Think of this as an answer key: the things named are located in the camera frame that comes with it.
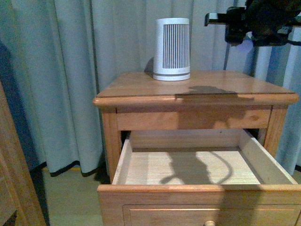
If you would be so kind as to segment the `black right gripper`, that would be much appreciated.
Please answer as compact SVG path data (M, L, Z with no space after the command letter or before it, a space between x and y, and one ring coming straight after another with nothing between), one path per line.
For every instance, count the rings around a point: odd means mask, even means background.
M245 7L229 7L226 13L207 13L204 26L225 25L225 41L232 46L243 43L248 32L255 47L300 46L289 39L301 25L299 0L247 0Z

